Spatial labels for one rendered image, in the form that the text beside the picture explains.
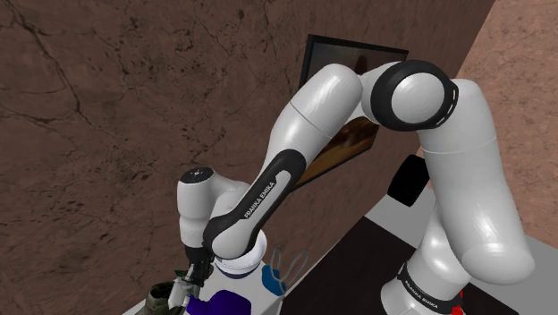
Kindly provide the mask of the white bottle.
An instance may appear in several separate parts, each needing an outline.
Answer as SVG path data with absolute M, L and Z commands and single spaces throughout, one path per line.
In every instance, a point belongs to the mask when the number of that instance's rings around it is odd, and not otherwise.
M 168 297 L 168 308 L 186 307 L 191 296 L 192 285 L 178 277 L 173 281 L 173 288 Z

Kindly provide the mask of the framed wall picture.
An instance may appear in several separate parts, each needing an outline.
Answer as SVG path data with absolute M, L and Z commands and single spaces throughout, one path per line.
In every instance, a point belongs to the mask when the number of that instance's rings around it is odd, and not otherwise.
M 318 70 L 328 64 L 342 64 L 361 75 L 380 65 L 407 59 L 409 52 L 340 38 L 308 35 L 300 85 L 304 85 Z M 371 149 L 379 126 L 357 114 L 317 155 L 304 175 L 294 185 L 296 189 Z

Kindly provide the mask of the white bowl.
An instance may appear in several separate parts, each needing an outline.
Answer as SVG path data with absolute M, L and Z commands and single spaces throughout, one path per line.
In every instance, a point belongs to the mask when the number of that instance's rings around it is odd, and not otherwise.
M 254 247 L 243 256 L 234 260 L 224 260 L 217 258 L 215 261 L 217 269 L 226 277 L 232 279 L 242 279 L 249 276 L 260 265 L 267 249 L 267 238 L 265 233 L 260 230 Z

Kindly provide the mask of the olive green container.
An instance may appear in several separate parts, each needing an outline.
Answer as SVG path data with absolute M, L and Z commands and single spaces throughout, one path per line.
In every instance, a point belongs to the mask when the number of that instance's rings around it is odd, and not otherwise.
M 153 285 L 148 292 L 143 309 L 143 315 L 169 315 L 168 299 L 174 282 L 164 282 Z

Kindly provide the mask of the black block-shaped object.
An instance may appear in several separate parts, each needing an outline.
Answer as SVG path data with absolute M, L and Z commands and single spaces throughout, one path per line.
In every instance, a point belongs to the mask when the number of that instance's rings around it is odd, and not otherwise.
M 401 204 L 411 207 L 430 180 L 426 160 L 417 155 L 408 155 L 395 173 L 387 195 Z

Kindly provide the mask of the purple object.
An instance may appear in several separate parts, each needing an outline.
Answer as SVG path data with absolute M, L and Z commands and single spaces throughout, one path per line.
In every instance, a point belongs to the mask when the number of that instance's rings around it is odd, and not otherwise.
M 221 290 L 207 301 L 191 297 L 186 312 L 189 315 L 251 315 L 251 303 L 237 293 Z

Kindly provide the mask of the dark robot stand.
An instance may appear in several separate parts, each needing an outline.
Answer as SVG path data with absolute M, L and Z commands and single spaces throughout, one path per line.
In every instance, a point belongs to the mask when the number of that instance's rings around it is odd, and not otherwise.
M 380 290 L 422 239 L 416 225 L 361 218 L 283 300 L 280 315 L 386 315 Z

